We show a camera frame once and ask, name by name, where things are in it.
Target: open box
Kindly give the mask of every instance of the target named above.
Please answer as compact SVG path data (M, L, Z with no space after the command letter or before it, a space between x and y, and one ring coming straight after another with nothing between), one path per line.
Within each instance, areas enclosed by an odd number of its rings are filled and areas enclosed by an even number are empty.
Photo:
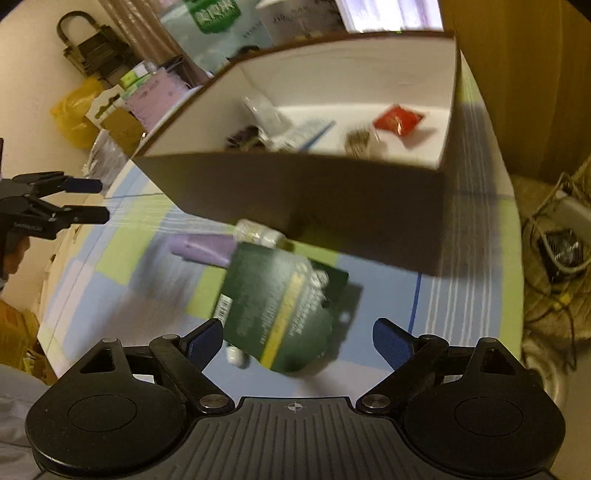
M443 32L340 35L232 63L188 98L135 156L182 210L249 218L289 238L432 273L443 239L447 158L459 51ZM336 125L307 153L223 151L253 123L242 99L261 92L285 116ZM347 130L391 105L426 113L404 142L380 133L388 160L345 156Z

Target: pink package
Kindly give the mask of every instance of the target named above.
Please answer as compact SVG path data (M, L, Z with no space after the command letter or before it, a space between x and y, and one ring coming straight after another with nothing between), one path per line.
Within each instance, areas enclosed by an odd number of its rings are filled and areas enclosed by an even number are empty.
M162 69L138 88L126 104L146 131L150 132L188 90L189 87L178 75Z

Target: red candy wrapper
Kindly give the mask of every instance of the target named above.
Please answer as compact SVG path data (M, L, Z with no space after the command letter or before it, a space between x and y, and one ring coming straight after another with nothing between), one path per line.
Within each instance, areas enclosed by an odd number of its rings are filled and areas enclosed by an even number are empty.
M400 105L394 105L377 120L374 120L374 127L404 137L412 132L423 118L425 118L425 115L422 113L406 110Z

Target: purple tube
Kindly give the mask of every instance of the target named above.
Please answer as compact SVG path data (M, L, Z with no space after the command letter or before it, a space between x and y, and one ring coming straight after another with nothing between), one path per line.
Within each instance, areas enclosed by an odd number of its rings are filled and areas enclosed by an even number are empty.
M223 268L230 264L236 245L232 235L179 233L168 237L168 248L173 255Z

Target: checkered tablecloth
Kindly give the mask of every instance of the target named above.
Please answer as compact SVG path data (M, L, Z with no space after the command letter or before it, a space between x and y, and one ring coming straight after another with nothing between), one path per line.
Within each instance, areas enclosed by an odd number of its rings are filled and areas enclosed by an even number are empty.
M243 395L356 399L389 374L372 346L372 325L387 317L414 335L435 333L452 345L498 337L519 354L522 269L513 190L476 83L463 63L457 181L440 275L430 277L309 245L296 252L346 270L341 322L326 357L295 377L252 361L232 367L220 352L205 373L235 400ZM76 232L43 314L39 341L58 375L105 336L146 345L184 335L209 318L225 270L184 262L164 240L177 232L227 232L187 215L132 163L105 205L112 220Z

